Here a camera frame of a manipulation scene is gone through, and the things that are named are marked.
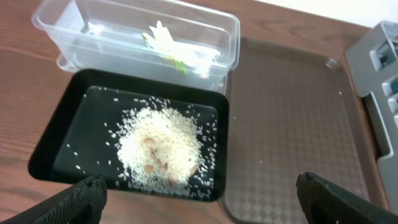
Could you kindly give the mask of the white tissue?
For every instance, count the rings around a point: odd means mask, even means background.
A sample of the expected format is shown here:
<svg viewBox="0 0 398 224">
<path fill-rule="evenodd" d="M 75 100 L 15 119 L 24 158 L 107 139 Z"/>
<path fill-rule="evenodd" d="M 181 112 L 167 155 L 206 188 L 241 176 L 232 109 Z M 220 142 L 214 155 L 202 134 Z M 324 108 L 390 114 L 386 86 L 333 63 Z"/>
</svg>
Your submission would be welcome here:
<svg viewBox="0 0 398 224">
<path fill-rule="evenodd" d="M 176 42 L 172 38 L 168 28 L 164 27 L 160 21 L 156 26 L 149 27 L 152 31 L 152 37 L 156 39 L 158 54 L 172 57 L 180 60 L 185 64 L 188 72 L 198 74 L 203 78 L 209 77 L 210 66 L 218 63 L 221 56 L 219 50 L 204 47 L 201 45 L 188 44 L 184 42 Z"/>
</svg>

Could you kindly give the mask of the green snack wrapper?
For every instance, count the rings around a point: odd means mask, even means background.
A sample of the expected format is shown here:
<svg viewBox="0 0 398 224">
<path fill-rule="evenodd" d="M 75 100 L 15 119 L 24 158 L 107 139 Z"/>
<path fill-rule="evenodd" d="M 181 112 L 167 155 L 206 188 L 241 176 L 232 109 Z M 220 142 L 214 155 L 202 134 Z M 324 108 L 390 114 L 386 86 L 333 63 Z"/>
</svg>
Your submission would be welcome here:
<svg viewBox="0 0 398 224">
<path fill-rule="evenodd" d="M 146 46 L 148 46 L 148 48 L 150 48 L 152 50 L 158 49 L 156 39 L 154 37 L 150 36 L 147 33 L 142 33 L 142 37 L 146 43 Z M 176 60 L 172 57 L 164 56 L 164 55 L 161 55 L 160 57 L 162 59 L 164 59 L 165 61 L 167 61 L 168 64 L 172 65 L 180 73 L 187 74 L 187 69 L 185 68 L 185 64 L 182 61 Z"/>
</svg>

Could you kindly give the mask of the pile of rice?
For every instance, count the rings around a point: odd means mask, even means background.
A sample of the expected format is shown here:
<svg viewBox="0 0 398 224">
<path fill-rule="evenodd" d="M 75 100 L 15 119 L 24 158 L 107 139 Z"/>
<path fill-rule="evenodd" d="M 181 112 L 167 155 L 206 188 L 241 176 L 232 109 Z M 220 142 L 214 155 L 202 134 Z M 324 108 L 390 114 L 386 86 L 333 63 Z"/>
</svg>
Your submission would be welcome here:
<svg viewBox="0 0 398 224">
<path fill-rule="evenodd" d="M 218 113 L 211 106 L 102 86 L 83 94 L 53 165 L 71 179 L 212 201 Z"/>
</svg>

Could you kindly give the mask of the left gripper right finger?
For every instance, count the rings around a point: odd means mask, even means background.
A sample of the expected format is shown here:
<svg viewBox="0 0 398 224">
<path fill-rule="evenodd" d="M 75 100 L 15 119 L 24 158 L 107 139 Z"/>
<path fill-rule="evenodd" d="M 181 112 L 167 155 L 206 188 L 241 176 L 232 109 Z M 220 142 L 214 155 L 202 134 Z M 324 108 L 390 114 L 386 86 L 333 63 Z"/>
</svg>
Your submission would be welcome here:
<svg viewBox="0 0 398 224">
<path fill-rule="evenodd" d="M 397 215 L 312 172 L 300 174 L 297 197 L 311 224 L 397 224 Z"/>
</svg>

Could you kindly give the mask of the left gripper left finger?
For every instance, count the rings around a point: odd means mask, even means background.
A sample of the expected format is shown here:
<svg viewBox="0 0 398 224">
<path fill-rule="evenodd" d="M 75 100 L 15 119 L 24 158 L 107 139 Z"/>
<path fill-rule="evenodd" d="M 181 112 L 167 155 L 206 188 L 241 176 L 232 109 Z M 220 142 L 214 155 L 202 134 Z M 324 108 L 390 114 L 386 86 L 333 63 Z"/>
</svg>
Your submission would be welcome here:
<svg viewBox="0 0 398 224">
<path fill-rule="evenodd" d="M 102 176 L 87 177 L 2 224 L 99 224 L 107 197 Z"/>
</svg>

